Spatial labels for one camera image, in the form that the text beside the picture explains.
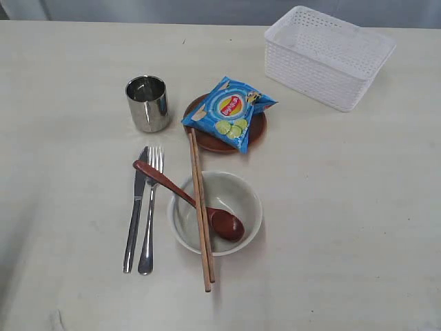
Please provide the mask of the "white ceramic bowl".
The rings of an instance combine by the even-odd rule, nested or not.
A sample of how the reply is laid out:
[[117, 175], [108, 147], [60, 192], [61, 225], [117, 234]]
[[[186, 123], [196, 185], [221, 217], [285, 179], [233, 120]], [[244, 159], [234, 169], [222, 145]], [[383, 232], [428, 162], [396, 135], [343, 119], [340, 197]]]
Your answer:
[[[263, 221], [261, 200], [246, 181], [228, 172], [204, 171], [203, 183], [207, 205], [237, 216], [245, 228], [243, 237], [235, 243], [220, 238], [211, 230], [213, 255], [220, 257], [238, 252], [260, 230]], [[201, 250], [196, 209], [173, 194], [167, 207], [167, 217], [176, 240], [189, 251], [199, 254]]]

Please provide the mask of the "brown wooden chopstick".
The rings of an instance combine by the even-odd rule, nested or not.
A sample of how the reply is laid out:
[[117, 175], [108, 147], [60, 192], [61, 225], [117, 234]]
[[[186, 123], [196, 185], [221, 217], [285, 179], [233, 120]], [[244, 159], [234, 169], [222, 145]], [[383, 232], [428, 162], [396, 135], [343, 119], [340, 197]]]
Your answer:
[[196, 142], [196, 133], [195, 129], [191, 129], [190, 138], [192, 142], [192, 152], [194, 156], [194, 167], [196, 172], [196, 182], [197, 189], [195, 189], [196, 202], [199, 204], [198, 209], [201, 211], [201, 221], [203, 227], [203, 238], [204, 238], [204, 246], [205, 246], [205, 256], [207, 258], [207, 269], [209, 275], [209, 288], [212, 283], [215, 283], [215, 272], [214, 272], [214, 258], [212, 254], [212, 246], [209, 235], [209, 225], [207, 219], [207, 210], [205, 205], [205, 193], [203, 189], [203, 176], [201, 171], [201, 164], [198, 155], [198, 146]]
[[205, 244], [205, 233], [203, 227], [203, 214], [201, 209], [201, 198], [199, 194], [199, 185], [196, 173], [196, 159], [195, 159], [195, 149], [193, 138], [191, 134], [188, 134], [189, 144], [190, 144], [190, 156], [192, 161], [192, 181], [194, 186], [194, 200], [196, 206], [196, 217], [198, 221], [198, 232], [199, 232], [199, 241], [200, 241], [200, 249], [201, 249], [201, 260], [203, 266], [203, 280], [204, 287], [206, 292], [211, 292], [211, 281], [209, 277], [209, 264], [207, 258], [206, 244]]

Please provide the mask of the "brown round plate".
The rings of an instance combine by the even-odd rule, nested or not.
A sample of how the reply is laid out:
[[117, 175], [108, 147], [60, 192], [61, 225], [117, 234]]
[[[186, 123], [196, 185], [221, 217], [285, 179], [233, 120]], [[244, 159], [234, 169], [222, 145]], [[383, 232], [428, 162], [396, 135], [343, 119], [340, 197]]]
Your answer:
[[[193, 100], [186, 108], [183, 118], [185, 118], [208, 94], [202, 94]], [[254, 115], [250, 129], [249, 129], [249, 143], [248, 147], [256, 146], [259, 141], [265, 136], [267, 129], [267, 119], [265, 113]], [[216, 137], [195, 129], [196, 142], [198, 146], [204, 150], [215, 152], [219, 154], [232, 154], [237, 153], [238, 150], [233, 146], [217, 139]]]

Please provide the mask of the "blue chips bag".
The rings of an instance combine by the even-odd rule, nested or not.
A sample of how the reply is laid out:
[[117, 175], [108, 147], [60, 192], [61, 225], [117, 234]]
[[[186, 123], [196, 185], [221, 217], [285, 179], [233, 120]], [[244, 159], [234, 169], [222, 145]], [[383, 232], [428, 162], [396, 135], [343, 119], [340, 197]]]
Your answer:
[[246, 83], [223, 77], [181, 123], [206, 132], [245, 154], [252, 117], [276, 103]]

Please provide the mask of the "brown wooden spoon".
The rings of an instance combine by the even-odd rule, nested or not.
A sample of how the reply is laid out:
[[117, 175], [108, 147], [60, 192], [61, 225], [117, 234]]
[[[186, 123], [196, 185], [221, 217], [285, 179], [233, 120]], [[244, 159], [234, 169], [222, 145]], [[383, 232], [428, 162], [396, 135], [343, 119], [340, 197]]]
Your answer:
[[[158, 170], [155, 170], [152, 166], [144, 161], [135, 161], [133, 163], [135, 169], [140, 170], [150, 179], [155, 180], [162, 186], [171, 190], [177, 194], [180, 198], [184, 199], [190, 205], [196, 208], [196, 200], [189, 196], [183, 189], [179, 188], [175, 183], [169, 180], [164, 174], [161, 174]], [[207, 219], [208, 225], [210, 225], [215, 233], [222, 239], [237, 242], [244, 233], [245, 228], [242, 222], [230, 212], [226, 210], [211, 208], [203, 205], [201, 198], [199, 203], [202, 207], [203, 216]]]

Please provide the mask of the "silver metal fork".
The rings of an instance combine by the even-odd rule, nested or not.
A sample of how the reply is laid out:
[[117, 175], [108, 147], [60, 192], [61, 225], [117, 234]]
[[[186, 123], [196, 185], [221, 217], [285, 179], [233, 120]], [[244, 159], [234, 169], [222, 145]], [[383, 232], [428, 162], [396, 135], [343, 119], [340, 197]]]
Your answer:
[[[158, 172], [163, 173], [163, 148], [161, 146], [148, 147], [147, 153], [147, 163]], [[156, 198], [156, 187], [158, 186], [158, 183], [149, 177], [146, 179], [146, 182], [150, 187], [149, 207], [147, 211], [147, 225], [145, 229], [145, 236], [143, 239], [143, 246], [137, 268], [138, 273], [142, 275], [150, 274], [154, 268], [153, 217]]]

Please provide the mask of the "silver metal knife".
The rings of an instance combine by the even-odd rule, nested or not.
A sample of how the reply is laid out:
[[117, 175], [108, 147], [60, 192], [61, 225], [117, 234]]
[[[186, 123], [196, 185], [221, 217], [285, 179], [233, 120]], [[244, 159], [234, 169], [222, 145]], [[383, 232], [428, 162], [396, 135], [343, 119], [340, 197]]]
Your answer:
[[130, 226], [128, 229], [127, 243], [126, 243], [124, 260], [123, 260], [123, 272], [126, 274], [132, 271], [144, 189], [145, 189], [145, 175], [141, 171], [135, 170], [134, 201], [132, 206], [132, 216], [130, 219]]

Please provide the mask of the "shiny metal cup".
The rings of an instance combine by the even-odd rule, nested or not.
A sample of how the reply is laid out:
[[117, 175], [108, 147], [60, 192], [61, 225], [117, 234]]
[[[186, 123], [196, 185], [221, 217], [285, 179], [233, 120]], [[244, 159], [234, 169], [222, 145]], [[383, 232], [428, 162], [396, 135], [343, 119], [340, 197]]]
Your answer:
[[162, 79], [152, 75], [135, 77], [127, 83], [125, 95], [138, 130], [154, 133], [169, 125], [171, 115], [167, 106], [166, 85]]

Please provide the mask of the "white perforated plastic basket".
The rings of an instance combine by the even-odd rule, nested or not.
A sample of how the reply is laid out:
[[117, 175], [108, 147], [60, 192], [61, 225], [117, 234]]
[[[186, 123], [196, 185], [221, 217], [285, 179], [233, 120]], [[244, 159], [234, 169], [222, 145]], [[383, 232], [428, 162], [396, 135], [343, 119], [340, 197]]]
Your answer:
[[396, 48], [393, 39], [305, 6], [269, 27], [265, 74], [341, 112], [351, 112]]

